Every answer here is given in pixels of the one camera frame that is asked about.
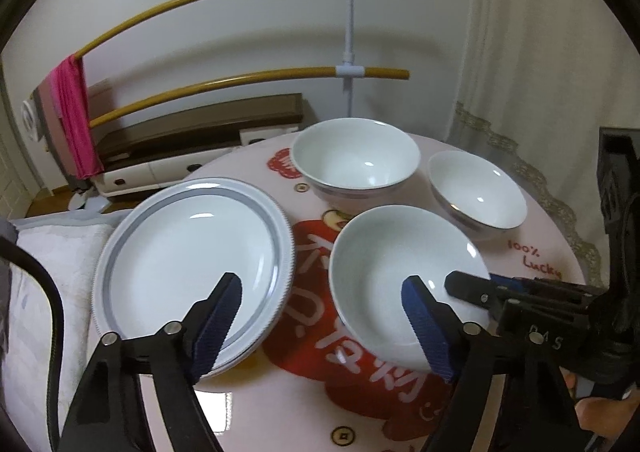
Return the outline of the right hand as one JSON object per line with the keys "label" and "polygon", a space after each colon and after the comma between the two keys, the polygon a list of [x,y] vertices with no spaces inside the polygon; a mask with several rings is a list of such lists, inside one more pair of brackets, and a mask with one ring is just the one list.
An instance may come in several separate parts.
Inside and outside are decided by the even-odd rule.
{"label": "right hand", "polygon": [[579,433],[575,451],[639,450],[639,387],[620,400],[587,397],[575,403]]}

